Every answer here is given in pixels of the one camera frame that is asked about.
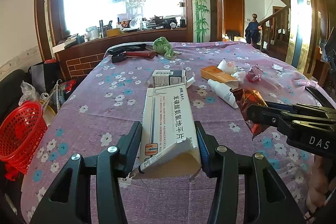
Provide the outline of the white long medicine box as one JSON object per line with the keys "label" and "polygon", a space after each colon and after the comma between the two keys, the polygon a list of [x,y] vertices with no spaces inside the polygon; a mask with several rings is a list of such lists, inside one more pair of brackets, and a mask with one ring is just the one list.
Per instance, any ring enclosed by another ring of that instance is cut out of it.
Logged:
{"label": "white long medicine box", "polygon": [[201,169],[197,133],[185,84],[148,88],[139,166],[132,179],[193,176]]}

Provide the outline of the pink crumpled plastic bag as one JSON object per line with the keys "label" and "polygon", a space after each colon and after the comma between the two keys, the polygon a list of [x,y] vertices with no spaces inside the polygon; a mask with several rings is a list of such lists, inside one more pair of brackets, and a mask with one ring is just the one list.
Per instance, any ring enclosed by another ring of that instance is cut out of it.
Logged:
{"label": "pink crumpled plastic bag", "polygon": [[246,79],[251,83],[259,82],[262,80],[263,73],[263,70],[258,64],[251,66],[249,71],[246,73]]}

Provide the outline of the green crumpled cloth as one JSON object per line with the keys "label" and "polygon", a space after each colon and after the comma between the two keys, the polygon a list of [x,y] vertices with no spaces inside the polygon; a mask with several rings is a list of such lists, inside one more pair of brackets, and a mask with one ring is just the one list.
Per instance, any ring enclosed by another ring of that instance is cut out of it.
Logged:
{"label": "green crumpled cloth", "polygon": [[174,57],[174,50],[169,41],[161,36],[160,38],[155,39],[152,45],[153,49],[163,55],[166,59],[172,59]]}

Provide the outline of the dark jacket on post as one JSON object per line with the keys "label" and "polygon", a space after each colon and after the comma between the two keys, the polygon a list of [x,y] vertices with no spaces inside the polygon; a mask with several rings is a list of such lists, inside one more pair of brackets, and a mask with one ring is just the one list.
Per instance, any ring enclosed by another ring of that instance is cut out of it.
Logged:
{"label": "dark jacket on post", "polygon": [[260,38],[259,23],[257,21],[249,22],[245,29],[245,39],[248,44],[257,45]]}

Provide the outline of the brown wooden door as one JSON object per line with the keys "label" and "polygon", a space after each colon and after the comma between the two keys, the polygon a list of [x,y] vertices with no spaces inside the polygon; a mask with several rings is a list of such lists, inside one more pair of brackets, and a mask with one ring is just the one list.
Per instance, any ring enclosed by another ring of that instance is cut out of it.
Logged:
{"label": "brown wooden door", "polygon": [[244,0],[223,0],[223,34],[231,40],[244,34]]}

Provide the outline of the wooden stair railing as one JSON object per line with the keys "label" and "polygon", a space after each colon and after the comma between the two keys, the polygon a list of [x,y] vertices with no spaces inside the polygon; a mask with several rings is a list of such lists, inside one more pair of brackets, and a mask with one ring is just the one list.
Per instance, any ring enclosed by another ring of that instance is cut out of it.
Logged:
{"label": "wooden stair railing", "polygon": [[290,8],[273,6],[273,14],[259,22],[261,31],[260,50],[284,54],[289,43]]}

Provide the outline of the black case on table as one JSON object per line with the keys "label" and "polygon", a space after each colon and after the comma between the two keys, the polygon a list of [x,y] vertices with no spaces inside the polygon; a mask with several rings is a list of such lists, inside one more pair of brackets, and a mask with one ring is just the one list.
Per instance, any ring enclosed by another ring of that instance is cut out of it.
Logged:
{"label": "black case on table", "polygon": [[128,44],[128,45],[118,45],[107,50],[108,55],[117,55],[123,52],[135,52],[135,51],[144,51],[146,50],[146,44]]}

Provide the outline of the black bag by wall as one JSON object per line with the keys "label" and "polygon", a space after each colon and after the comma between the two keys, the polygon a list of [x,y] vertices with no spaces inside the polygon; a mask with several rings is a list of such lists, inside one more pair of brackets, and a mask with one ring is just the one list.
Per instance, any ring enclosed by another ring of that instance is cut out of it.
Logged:
{"label": "black bag by wall", "polygon": [[50,93],[61,78],[60,66],[55,59],[37,63],[29,67],[32,86],[39,93]]}

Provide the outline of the purple floral tablecloth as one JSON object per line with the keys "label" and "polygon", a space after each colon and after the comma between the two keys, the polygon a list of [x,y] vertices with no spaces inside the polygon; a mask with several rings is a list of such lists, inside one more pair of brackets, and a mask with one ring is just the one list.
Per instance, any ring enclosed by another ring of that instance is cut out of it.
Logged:
{"label": "purple floral tablecloth", "polygon": [[274,127],[253,136],[233,96],[220,98],[201,76],[203,68],[226,61],[236,67],[241,88],[279,104],[318,105],[315,87],[293,66],[246,43],[175,43],[168,60],[104,57],[62,105],[49,125],[23,179],[21,211],[30,221],[52,181],[76,153],[93,156],[117,144],[141,122],[137,166],[163,149],[179,146],[177,158],[156,170],[119,181],[129,223],[206,223],[216,181],[201,171],[193,123],[201,122],[219,144],[241,155],[261,153],[284,181],[303,213],[311,153],[293,148]]}

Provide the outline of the orange ointment box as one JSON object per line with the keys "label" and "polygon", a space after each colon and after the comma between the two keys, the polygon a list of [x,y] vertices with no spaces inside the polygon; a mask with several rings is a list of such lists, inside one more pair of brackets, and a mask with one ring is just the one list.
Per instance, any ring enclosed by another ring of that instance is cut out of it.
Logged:
{"label": "orange ointment box", "polygon": [[239,81],[236,78],[213,65],[202,68],[201,77],[206,80],[214,80],[219,83],[224,83],[233,89],[237,89],[239,87]]}

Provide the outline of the white dark-banded medicine box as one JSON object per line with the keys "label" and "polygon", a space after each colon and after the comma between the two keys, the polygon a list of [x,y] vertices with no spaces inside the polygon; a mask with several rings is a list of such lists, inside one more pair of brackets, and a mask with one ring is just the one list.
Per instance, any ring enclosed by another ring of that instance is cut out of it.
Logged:
{"label": "white dark-banded medicine box", "polygon": [[157,88],[162,86],[170,86],[177,84],[185,84],[188,88],[195,82],[195,75],[193,74],[189,79],[186,71],[182,70],[154,70],[146,82],[146,86],[150,88]]}

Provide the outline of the red flat case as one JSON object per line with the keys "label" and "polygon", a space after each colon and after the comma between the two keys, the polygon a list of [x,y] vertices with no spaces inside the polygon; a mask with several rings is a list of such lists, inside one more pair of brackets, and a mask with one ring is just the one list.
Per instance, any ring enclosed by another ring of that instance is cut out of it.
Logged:
{"label": "red flat case", "polygon": [[125,52],[126,57],[140,57],[140,58],[148,58],[152,59],[157,55],[156,52],[153,51],[135,51],[135,52]]}

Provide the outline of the clear plastic bag on floor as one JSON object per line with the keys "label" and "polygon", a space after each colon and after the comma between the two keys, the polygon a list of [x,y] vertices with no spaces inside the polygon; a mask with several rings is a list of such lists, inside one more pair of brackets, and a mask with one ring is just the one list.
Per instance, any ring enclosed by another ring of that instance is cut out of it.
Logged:
{"label": "clear plastic bag on floor", "polygon": [[25,102],[39,102],[40,95],[36,89],[29,83],[22,81],[21,83],[22,96],[18,102],[18,105],[21,106]]}

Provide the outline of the red rose snack packet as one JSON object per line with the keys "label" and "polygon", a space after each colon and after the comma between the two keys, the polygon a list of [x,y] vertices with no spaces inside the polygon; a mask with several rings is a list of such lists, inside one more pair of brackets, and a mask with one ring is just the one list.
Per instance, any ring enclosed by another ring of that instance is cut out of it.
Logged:
{"label": "red rose snack packet", "polygon": [[257,121],[260,107],[267,107],[268,105],[262,98],[261,94],[254,89],[238,88],[231,89],[235,102],[244,118],[246,125],[252,133],[252,140],[269,128],[268,125]]}

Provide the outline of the small clear plastic bag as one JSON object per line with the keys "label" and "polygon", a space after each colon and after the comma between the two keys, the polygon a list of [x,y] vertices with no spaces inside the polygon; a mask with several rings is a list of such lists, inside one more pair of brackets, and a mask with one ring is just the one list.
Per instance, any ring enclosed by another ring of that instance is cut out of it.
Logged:
{"label": "small clear plastic bag", "polygon": [[247,73],[245,71],[237,71],[233,73],[231,76],[236,78],[241,84],[243,84],[246,74]]}

